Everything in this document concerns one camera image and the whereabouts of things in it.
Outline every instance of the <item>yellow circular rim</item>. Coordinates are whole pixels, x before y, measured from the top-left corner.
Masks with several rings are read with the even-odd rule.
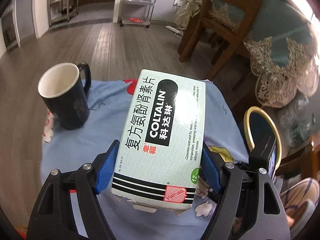
[[[270,116],[264,110],[262,110],[260,107],[257,107],[257,106],[250,107],[244,114],[244,134],[245,134],[245,139],[247,141],[248,148],[251,152],[255,146],[252,138],[251,130],[250,130],[250,114],[251,113],[258,113],[262,115],[271,126],[273,133],[276,135],[276,141],[277,141],[276,169],[278,169],[282,159],[282,145],[281,145],[280,135],[278,133],[275,123],[270,118]]]

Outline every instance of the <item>metal screw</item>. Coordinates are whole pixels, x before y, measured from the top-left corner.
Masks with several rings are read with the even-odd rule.
[[[267,174],[267,171],[266,171],[266,169],[265,168],[260,168],[259,169],[259,172],[261,173],[261,174]]]
[[[82,166],[82,168],[83,168],[84,170],[90,170],[91,167],[92,167],[91,163],[86,163],[86,164],[84,164],[84,165]]]
[[[226,163],[226,167],[228,169],[233,169],[235,167],[235,165],[233,163]]]
[[[51,171],[51,175],[53,175],[53,176],[57,175],[58,173],[59,173],[59,170],[57,170],[57,169],[54,169]]]

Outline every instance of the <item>mug handle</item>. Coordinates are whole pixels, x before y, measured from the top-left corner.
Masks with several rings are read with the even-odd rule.
[[[85,85],[84,85],[84,94],[86,97],[88,97],[88,92],[91,87],[91,71],[90,67],[87,63],[81,62],[79,65],[77,65],[79,68],[79,71],[84,70],[85,74]]]

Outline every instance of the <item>wall outlet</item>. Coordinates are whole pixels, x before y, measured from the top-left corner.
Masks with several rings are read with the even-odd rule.
[[[180,0],[174,0],[173,5],[176,5],[176,6],[181,7],[181,6],[182,6],[182,3],[183,3],[183,1],[180,1]]]

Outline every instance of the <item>mug rim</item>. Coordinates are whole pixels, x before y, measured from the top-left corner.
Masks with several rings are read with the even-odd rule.
[[[52,72],[53,70],[55,70],[56,68],[59,68],[63,65],[70,65],[70,66],[73,66],[77,69],[77,76],[75,78],[75,80],[71,83],[70,86],[68,86],[65,90],[55,94],[55,95],[52,95],[52,96],[45,96],[43,95],[43,93],[40,92],[40,86],[41,86],[41,83],[42,81],[47,77],[47,75],[50,74],[50,72]],[[71,88],[73,88],[73,86],[76,84],[76,82],[78,81],[78,78],[80,76],[80,71],[79,71],[79,68],[77,67],[76,64],[73,64],[73,63],[70,63],[70,62],[64,62],[64,63],[59,63],[57,65],[54,65],[52,66],[51,68],[49,68],[46,72],[44,72],[44,74],[41,76],[39,82],[38,82],[38,93],[43,97],[43,98],[57,98],[63,94],[65,94],[66,92],[68,92]]]

